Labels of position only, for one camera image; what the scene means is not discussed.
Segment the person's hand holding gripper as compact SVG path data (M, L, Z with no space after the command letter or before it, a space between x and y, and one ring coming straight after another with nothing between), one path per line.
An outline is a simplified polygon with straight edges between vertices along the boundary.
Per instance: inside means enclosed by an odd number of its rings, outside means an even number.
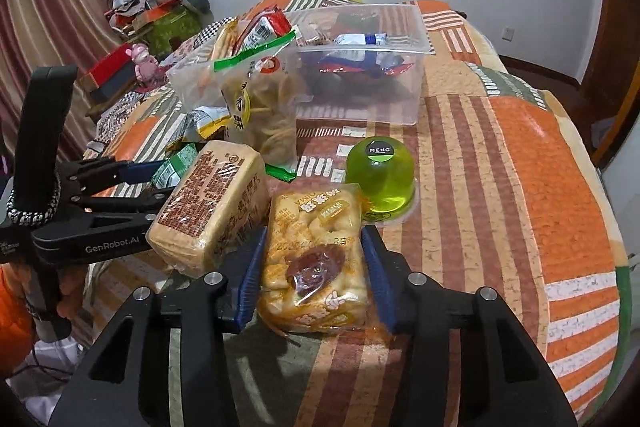
M87 272L87 265L72 265L58 271L61 300L56 306L56 312L63 319L73 319L80 310Z

